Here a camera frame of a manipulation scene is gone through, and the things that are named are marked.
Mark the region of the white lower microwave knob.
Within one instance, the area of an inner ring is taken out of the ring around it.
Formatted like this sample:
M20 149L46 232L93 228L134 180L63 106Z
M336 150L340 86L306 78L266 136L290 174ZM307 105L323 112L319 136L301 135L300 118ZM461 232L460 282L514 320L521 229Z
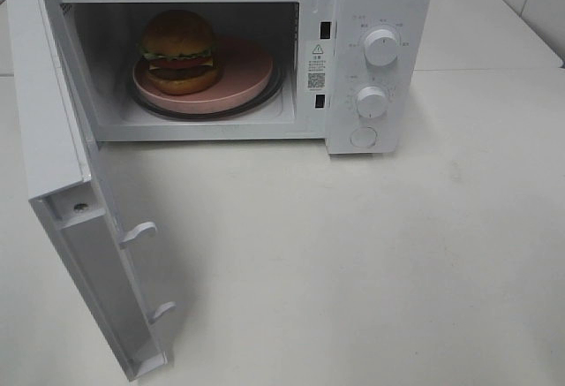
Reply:
M377 118L388 109L388 97L380 87L364 87L357 94L358 114L364 118Z

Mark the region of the white upper microwave knob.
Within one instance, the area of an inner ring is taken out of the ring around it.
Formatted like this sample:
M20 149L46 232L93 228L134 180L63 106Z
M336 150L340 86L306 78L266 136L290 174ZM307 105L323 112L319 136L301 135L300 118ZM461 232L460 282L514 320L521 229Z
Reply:
M378 26L365 35L362 43L366 62L372 66L382 67L396 61L400 36L390 26Z

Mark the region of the pink round plate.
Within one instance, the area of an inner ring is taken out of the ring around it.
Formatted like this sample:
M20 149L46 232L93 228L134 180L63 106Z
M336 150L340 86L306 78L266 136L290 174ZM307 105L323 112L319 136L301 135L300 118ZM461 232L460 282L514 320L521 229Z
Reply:
M158 110L180 117L220 117L258 97L274 75L274 58L259 44L224 36L208 60L190 68L158 68L141 59L132 81Z

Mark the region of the white warning label sticker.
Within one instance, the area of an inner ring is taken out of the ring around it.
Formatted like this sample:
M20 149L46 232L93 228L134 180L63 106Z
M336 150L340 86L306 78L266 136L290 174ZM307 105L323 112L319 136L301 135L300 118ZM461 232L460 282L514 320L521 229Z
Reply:
M321 91L326 88L327 47L321 41L309 41L305 45L305 84L308 90Z

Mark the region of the white microwave door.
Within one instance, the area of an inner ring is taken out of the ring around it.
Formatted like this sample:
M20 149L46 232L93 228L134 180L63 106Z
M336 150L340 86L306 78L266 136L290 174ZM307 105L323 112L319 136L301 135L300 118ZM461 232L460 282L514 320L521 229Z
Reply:
M126 230L85 107L92 100L62 0L7 0L29 203L129 380L164 366L155 324L174 302L148 305L129 251L154 223Z

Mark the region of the white microwave oven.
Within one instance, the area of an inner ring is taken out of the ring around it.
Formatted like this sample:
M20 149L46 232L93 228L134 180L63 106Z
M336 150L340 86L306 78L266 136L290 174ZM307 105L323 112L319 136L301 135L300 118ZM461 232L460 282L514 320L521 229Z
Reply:
M332 154L387 153L396 147L400 120L430 0L62 0L66 25L77 35L92 100L85 107L97 141L322 139ZM186 9L219 35L260 43L284 75L277 97L254 111L215 121L158 117L130 93L141 31L157 13ZM390 26L400 36L392 64L368 64L365 35ZM326 88L305 84L305 45L329 52ZM388 109L377 118L358 114L357 94L380 87ZM378 133L371 148L356 148L360 127Z

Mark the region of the glass microwave turntable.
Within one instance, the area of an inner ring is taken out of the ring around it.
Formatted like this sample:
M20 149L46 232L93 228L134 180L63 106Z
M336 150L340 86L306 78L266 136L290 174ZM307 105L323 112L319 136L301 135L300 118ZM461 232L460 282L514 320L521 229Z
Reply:
M166 95L146 78L138 64L130 93L145 110L158 117L183 121L215 121L240 116L269 105L278 96L284 75L275 66L265 75L227 68L210 88L191 95Z

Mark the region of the white round door button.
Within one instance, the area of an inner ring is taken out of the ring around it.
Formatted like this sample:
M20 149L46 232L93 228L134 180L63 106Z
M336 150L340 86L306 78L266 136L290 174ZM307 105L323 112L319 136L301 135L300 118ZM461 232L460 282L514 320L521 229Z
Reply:
M360 127L350 136L350 143L356 148L371 148L378 139L378 133L372 127Z

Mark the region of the white microwave knob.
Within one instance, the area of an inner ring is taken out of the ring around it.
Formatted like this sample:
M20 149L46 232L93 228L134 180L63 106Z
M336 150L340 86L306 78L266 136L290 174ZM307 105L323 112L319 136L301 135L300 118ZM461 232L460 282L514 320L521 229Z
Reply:
M364 118L377 118L388 109L388 97L380 87L364 87L357 94L358 114Z
M378 26L365 35L362 43L366 62L372 66L382 67L396 61L400 36L390 26Z

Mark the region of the burger with lettuce and tomato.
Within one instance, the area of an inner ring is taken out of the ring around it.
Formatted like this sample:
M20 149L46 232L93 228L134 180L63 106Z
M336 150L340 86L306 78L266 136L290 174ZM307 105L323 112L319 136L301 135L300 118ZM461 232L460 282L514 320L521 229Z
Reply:
M140 41L147 80L166 95L190 95L214 85L217 38L211 25L192 11L170 10L153 17Z

